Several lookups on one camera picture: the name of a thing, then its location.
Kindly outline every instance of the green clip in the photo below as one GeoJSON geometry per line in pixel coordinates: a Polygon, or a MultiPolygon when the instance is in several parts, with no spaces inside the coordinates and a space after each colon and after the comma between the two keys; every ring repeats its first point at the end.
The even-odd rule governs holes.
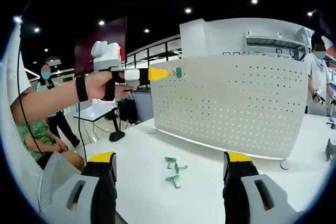
{"type": "Polygon", "coordinates": [[[178,174],[180,172],[180,169],[187,169],[188,167],[185,166],[185,167],[178,167],[177,163],[175,163],[175,171],[176,173],[178,174]]]}
{"type": "Polygon", "coordinates": [[[181,68],[176,69],[176,77],[178,77],[178,78],[182,77],[182,69],[181,68]]]}
{"type": "Polygon", "coordinates": [[[168,177],[168,178],[166,178],[166,181],[172,181],[173,182],[173,184],[174,184],[174,186],[175,186],[175,188],[176,189],[179,189],[179,188],[181,188],[180,186],[176,186],[176,183],[175,183],[175,179],[177,179],[178,178],[178,175],[175,175],[175,176],[173,176],[173,177],[168,177]]]}
{"type": "Polygon", "coordinates": [[[173,158],[173,157],[165,157],[164,159],[169,162],[168,166],[167,166],[168,169],[171,169],[170,168],[170,163],[176,162],[176,158],[173,158]]]}

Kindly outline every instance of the yellow cap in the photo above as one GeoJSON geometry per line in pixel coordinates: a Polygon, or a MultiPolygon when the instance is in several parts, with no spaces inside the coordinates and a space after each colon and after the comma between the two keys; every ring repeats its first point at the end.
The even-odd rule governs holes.
{"type": "Polygon", "coordinates": [[[244,161],[252,161],[252,159],[242,153],[236,152],[227,152],[230,157],[230,162],[244,162],[244,161]]]}
{"type": "Polygon", "coordinates": [[[100,153],[97,154],[93,157],[90,157],[90,159],[88,160],[88,162],[104,162],[104,163],[109,163],[110,162],[110,158],[111,155],[113,154],[113,152],[106,152],[106,153],[100,153]]]}
{"type": "Polygon", "coordinates": [[[169,71],[165,69],[150,68],[148,70],[148,79],[150,81],[157,81],[169,76],[169,71]]]}

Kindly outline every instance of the hand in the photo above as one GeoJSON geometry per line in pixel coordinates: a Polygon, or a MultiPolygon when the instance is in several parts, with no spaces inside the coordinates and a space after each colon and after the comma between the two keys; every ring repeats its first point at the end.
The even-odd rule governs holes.
{"type": "Polygon", "coordinates": [[[56,140],[56,144],[59,145],[63,151],[66,152],[69,149],[68,146],[65,143],[63,143],[60,138],[57,137],[55,140],[56,140]]]}
{"type": "MultiPolygon", "coordinates": [[[[120,72],[119,76],[124,78],[124,73],[120,72]]],[[[89,101],[92,101],[92,99],[102,99],[105,96],[105,84],[111,78],[112,73],[110,71],[95,72],[85,77],[85,86],[89,101]]],[[[116,85],[115,88],[115,97],[121,98],[128,96],[129,93],[121,93],[120,91],[134,89],[135,87],[129,85],[116,85]]]]}
{"type": "Polygon", "coordinates": [[[53,149],[54,149],[54,152],[59,152],[59,153],[63,152],[62,147],[57,143],[54,145],[53,149]]]}
{"type": "Polygon", "coordinates": [[[320,99],[320,96],[315,92],[314,94],[313,94],[313,96],[315,95],[315,97],[314,97],[314,103],[318,103],[319,102],[319,99],[320,99]]]}

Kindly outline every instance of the white table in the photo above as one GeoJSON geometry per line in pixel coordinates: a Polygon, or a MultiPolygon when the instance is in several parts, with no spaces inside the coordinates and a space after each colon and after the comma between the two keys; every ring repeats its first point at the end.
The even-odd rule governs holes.
{"type": "MultiPolygon", "coordinates": [[[[296,211],[309,205],[328,172],[323,151],[332,130],[327,120],[305,115],[288,158],[289,170],[282,170],[279,161],[253,158],[259,173],[269,175],[287,192],[296,211]]],[[[86,147],[88,157],[117,153],[118,213],[128,224],[223,224],[223,152],[149,132],[155,132],[153,119],[127,129],[118,142],[100,140],[86,147]],[[165,181],[175,172],[167,169],[164,157],[175,157],[179,166],[188,166],[176,180],[180,189],[165,181]]]]}
{"type": "MultiPolygon", "coordinates": [[[[90,107],[80,111],[80,119],[95,122],[98,119],[101,119],[107,113],[111,112],[116,105],[91,105],[90,107]]],[[[73,117],[78,118],[78,112],[73,115],[73,117]]]]}

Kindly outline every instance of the wrist strap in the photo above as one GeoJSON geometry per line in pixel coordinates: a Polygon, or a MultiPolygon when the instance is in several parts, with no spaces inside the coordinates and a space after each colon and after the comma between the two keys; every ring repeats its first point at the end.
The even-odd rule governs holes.
{"type": "Polygon", "coordinates": [[[88,95],[86,93],[86,87],[85,87],[85,77],[84,76],[78,76],[76,78],[76,90],[77,90],[77,96],[78,100],[80,102],[87,101],[88,95]]]}

